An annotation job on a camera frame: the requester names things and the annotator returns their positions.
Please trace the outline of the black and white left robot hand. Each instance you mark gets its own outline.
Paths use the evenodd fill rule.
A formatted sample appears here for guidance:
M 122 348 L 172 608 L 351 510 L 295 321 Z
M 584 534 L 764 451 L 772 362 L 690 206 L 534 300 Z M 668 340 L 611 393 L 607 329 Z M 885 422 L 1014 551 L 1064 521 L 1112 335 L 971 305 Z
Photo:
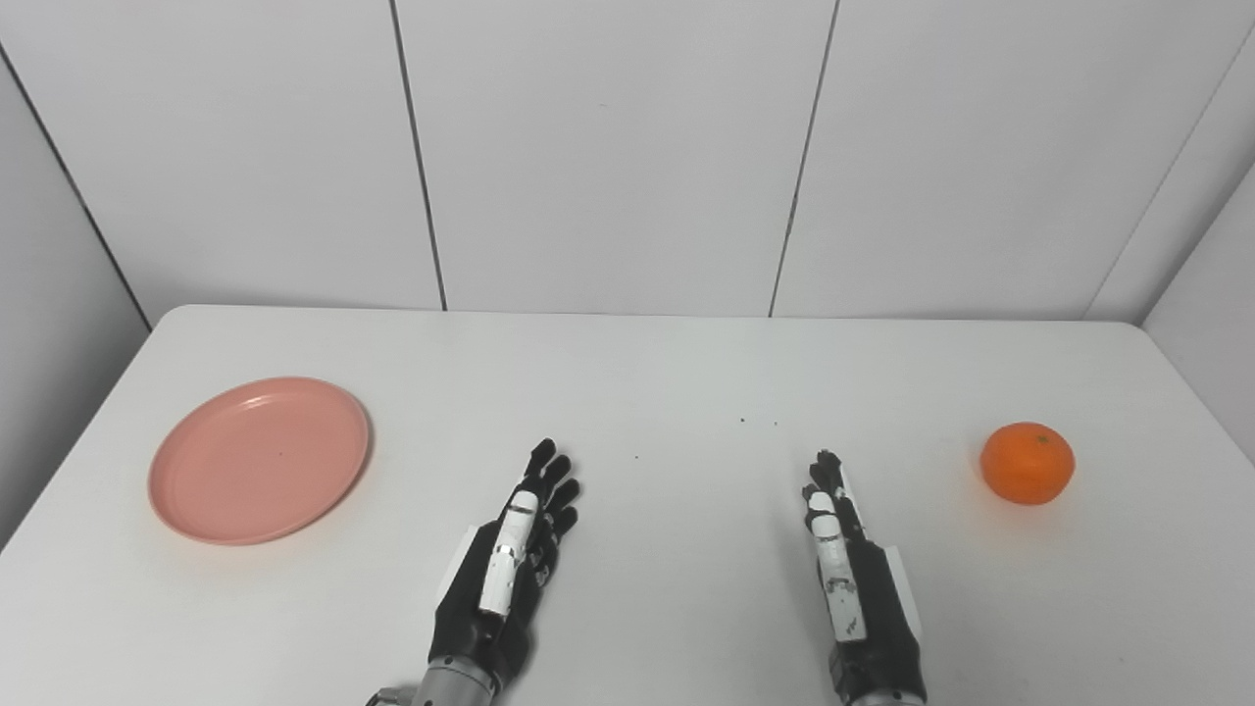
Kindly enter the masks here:
M 570 456 L 543 438 L 494 520 L 479 525 L 435 606 L 427 660 L 483 675 L 489 696 L 525 670 L 533 616 L 577 525 L 581 485 Z

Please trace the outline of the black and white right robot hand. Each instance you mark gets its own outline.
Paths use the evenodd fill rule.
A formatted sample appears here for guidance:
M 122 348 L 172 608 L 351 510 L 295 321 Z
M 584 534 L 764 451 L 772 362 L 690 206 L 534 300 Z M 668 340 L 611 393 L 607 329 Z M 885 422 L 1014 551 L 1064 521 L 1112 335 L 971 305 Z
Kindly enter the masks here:
M 817 451 L 804 528 L 828 607 L 828 671 L 842 705 L 925 705 L 917 614 L 895 549 L 870 540 L 838 456 Z

